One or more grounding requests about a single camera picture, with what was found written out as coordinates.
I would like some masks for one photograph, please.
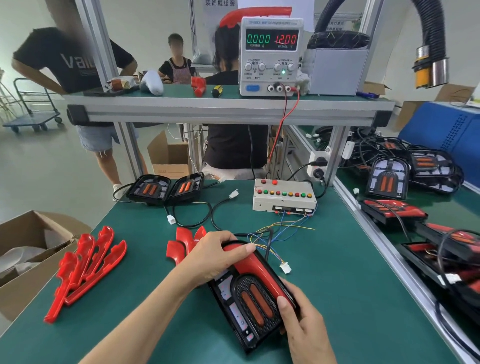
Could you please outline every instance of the hand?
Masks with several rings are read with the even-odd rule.
[[[255,251],[255,244],[245,244],[225,252],[222,243],[237,240],[229,231],[208,232],[178,265],[192,278],[193,285],[200,286],[212,280],[229,266],[248,257]]]
[[[282,281],[300,306],[300,317],[297,318],[284,297],[280,296],[276,301],[287,331],[293,364],[336,364],[324,318],[300,288],[284,279]]]

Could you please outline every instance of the fingernail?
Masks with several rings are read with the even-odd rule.
[[[249,243],[245,246],[245,249],[247,250],[248,254],[253,253],[257,247],[253,243]]]
[[[276,299],[276,304],[278,304],[279,309],[282,309],[282,308],[285,308],[288,305],[288,301],[285,297],[278,296],[278,298]]]

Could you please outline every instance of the apron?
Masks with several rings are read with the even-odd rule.
[[[168,60],[170,66],[173,69],[173,83],[174,84],[182,84],[182,85],[190,85],[192,74],[190,73],[190,67],[187,64],[187,67],[176,69],[175,65],[171,60]]]

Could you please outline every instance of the white sneaker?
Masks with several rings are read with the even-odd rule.
[[[122,187],[123,185],[121,183],[117,183],[117,184],[114,184],[113,185],[113,192],[116,192],[120,187]],[[125,194],[125,191],[127,190],[128,188],[123,188],[121,191],[119,191],[117,194],[115,194],[115,197],[120,200],[122,198],[122,196]]]

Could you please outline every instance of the red wire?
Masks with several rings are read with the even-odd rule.
[[[273,142],[273,148],[272,150],[270,151],[270,155],[268,156],[268,163],[270,163],[270,161],[272,160],[272,155],[273,155],[273,150],[275,149],[275,146],[276,146],[276,143],[278,141],[278,136],[280,135],[280,131],[282,130],[282,125],[283,125],[283,121],[288,117],[288,115],[290,115],[292,113],[293,110],[295,110],[295,108],[297,107],[297,105],[299,104],[299,101],[300,101],[300,91],[297,90],[296,88],[292,87],[292,90],[293,91],[297,91],[297,102],[295,103],[295,105],[292,107],[292,110],[290,110],[288,112],[287,115],[285,115],[282,120],[280,120],[280,124],[278,126],[278,130],[276,131],[276,136],[275,136],[275,141]]]

